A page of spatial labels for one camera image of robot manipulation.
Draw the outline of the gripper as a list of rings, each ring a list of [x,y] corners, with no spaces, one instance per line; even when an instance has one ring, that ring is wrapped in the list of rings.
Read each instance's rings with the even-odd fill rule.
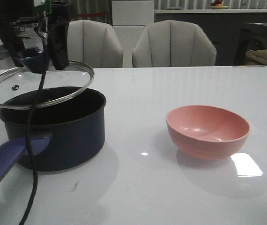
[[[76,17],[75,6],[65,0],[0,0],[0,40],[16,67],[24,67],[17,54],[25,49],[10,23],[48,25],[47,49],[56,70],[69,65],[67,33],[69,22]]]

